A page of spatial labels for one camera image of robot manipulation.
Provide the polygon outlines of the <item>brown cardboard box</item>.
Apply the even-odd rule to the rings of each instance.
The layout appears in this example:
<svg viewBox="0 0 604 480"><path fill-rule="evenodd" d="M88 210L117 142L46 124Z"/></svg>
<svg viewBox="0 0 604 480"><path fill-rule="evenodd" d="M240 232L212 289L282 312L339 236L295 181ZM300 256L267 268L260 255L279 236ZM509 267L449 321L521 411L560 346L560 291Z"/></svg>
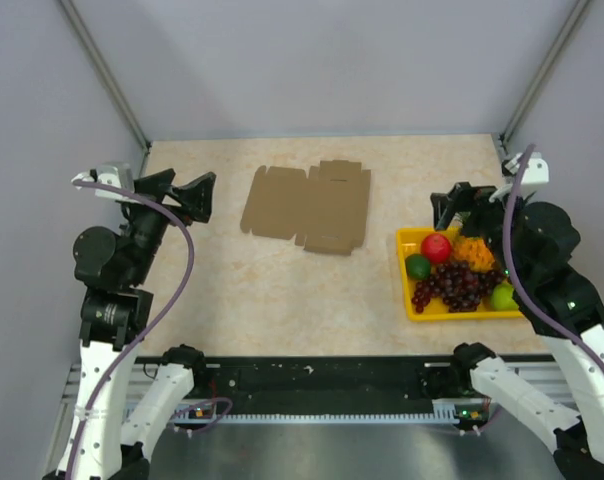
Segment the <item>brown cardboard box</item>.
<svg viewBox="0 0 604 480"><path fill-rule="evenodd" d="M246 234L295 241L307 252L350 255L367 231L372 172L323 160L308 170L261 166L240 221Z"/></svg>

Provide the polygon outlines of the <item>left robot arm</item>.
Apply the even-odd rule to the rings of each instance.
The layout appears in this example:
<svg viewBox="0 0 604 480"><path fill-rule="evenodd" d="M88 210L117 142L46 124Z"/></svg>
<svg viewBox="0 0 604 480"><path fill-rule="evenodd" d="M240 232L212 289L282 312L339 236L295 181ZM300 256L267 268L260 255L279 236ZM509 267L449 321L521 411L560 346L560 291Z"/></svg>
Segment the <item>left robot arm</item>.
<svg viewBox="0 0 604 480"><path fill-rule="evenodd" d="M74 277L86 293L80 308L80 379L64 453L49 479L146 479L158 440L187 416L216 420L212 372L204 354L187 345L160 358L151 385L127 413L129 382L144 338L183 293L195 260L187 230L209 222L216 176L205 173L176 186L166 169L134 178L126 164L105 164L78 174L72 184L119 204L124 222L113 231L95 226L75 240ZM168 227L187 245L185 272L157 316L142 286Z"/></svg>

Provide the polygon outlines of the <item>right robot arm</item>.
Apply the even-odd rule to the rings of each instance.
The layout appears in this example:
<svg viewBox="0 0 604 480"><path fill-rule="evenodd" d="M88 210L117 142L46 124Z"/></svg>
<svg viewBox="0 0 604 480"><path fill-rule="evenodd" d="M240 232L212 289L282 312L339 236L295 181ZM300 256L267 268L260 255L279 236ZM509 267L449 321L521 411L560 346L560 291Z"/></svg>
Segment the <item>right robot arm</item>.
<svg viewBox="0 0 604 480"><path fill-rule="evenodd" d="M596 287L569 263L580 235L568 214L496 188L454 185L434 193L433 225L458 214L478 235L515 289L514 300L543 339L569 387L574 407L553 400L480 343L454 350L448 380L458 394L478 392L528 428L566 479L604 479L604 305Z"/></svg>

